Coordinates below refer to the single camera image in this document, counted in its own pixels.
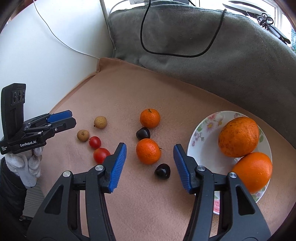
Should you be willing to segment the left white gloved hand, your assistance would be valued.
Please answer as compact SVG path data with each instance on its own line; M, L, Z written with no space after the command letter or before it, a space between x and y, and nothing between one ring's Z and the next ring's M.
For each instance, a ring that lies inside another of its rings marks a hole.
M35 148L18 154L4 155L9 170L20 177L26 188L33 188L41 176L41 160L43 147Z

